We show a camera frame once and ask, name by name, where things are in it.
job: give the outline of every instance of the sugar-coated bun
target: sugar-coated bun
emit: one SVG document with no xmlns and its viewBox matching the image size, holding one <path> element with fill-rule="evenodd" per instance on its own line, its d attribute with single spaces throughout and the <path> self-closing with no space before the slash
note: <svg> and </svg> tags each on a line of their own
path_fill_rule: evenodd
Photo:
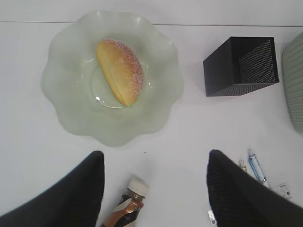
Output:
<svg viewBox="0 0 303 227">
<path fill-rule="evenodd" d="M 97 45 L 96 56 L 116 99 L 132 105 L 141 93 L 144 80 L 134 52 L 122 42 L 103 39 Z"/>
</svg>

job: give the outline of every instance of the wavy glass dish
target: wavy glass dish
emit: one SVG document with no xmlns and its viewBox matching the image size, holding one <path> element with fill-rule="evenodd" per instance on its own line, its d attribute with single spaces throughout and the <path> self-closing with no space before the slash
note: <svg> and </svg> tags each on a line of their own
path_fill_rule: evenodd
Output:
<svg viewBox="0 0 303 227">
<path fill-rule="evenodd" d="M 104 38 L 127 44 L 142 65 L 144 84 L 133 106 L 115 99 L 96 60 Z M 175 45 L 151 22 L 132 13 L 95 11 L 53 38 L 42 90 L 67 132 L 117 147 L 165 124 L 183 80 Z"/>
</svg>

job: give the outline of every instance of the white tag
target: white tag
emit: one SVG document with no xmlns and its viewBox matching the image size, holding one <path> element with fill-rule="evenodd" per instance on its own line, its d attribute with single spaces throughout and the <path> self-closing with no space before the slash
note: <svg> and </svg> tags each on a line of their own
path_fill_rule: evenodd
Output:
<svg viewBox="0 0 303 227">
<path fill-rule="evenodd" d="M 210 223 L 212 224 L 212 226 L 215 226 L 217 224 L 217 220 L 216 218 L 214 217 L 214 213 L 212 210 L 209 210 L 208 211 L 208 216 L 209 216 L 209 219 L 210 219 Z"/>
</svg>

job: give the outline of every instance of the bottle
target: bottle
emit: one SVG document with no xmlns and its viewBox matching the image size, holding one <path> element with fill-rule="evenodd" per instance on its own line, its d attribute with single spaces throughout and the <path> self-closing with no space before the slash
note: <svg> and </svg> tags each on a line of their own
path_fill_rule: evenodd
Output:
<svg viewBox="0 0 303 227">
<path fill-rule="evenodd" d="M 144 206 L 143 199 L 148 190 L 149 186 L 143 181 L 133 178 L 127 191 L 122 195 L 119 205 L 101 227 L 135 227 L 135 221 Z"/>
</svg>

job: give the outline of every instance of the pen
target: pen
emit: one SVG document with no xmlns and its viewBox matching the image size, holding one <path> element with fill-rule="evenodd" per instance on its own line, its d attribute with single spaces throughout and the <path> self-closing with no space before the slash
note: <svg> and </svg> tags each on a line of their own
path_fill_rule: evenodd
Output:
<svg viewBox="0 0 303 227">
<path fill-rule="evenodd" d="M 247 152 L 248 152 L 248 162 L 249 162 L 257 180 L 261 184 L 263 184 L 265 187 L 270 188 L 267 178 L 263 173 L 263 170 L 260 166 L 260 163 L 257 159 L 256 154 L 254 154 L 251 149 L 248 149 Z"/>
</svg>

